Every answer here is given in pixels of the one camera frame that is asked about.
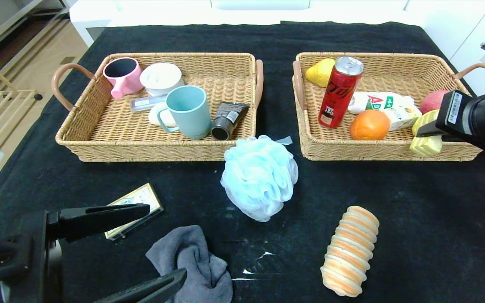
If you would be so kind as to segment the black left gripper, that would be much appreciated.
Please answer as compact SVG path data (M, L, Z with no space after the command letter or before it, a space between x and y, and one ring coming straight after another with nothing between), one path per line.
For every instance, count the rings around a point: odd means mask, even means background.
M58 239L71 243L141 219L150 213L143 203L67 208L50 218L48 211L22 217L19 234L31 240L28 269L11 279L12 303L62 303L62 250ZM187 269L180 268L137 284L97 303L165 303L184 285Z

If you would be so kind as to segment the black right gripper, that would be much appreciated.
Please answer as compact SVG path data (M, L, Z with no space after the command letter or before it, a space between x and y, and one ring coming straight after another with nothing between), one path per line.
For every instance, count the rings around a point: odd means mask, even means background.
M470 144L485 144L485 94L471 97L459 90L443 96L436 120L419 126L416 137L450 134Z

